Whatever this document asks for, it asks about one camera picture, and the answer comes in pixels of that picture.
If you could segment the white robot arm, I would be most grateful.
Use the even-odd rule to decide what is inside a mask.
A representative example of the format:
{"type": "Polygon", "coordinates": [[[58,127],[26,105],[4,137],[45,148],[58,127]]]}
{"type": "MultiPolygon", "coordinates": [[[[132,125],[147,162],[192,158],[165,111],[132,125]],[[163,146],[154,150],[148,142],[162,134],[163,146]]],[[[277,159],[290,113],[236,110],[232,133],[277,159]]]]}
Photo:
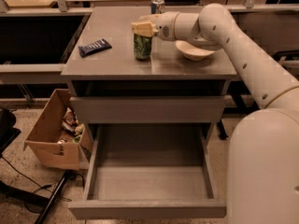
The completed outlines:
{"type": "Polygon", "coordinates": [[[237,124],[230,139],[227,223],[299,224],[299,81],[219,4],[199,13],[142,16],[132,30],[224,49],[259,107],[237,124]]]}

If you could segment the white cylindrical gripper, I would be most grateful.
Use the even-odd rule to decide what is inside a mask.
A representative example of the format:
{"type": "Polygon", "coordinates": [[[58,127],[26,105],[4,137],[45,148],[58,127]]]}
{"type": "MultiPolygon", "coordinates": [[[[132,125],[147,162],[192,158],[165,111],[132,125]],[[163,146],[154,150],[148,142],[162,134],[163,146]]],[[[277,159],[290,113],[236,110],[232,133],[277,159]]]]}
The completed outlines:
{"type": "Polygon", "coordinates": [[[157,35],[164,41],[175,41],[175,21],[177,16],[177,12],[143,15],[138,18],[139,21],[131,23],[132,31],[136,35],[145,37],[157,35]]]}

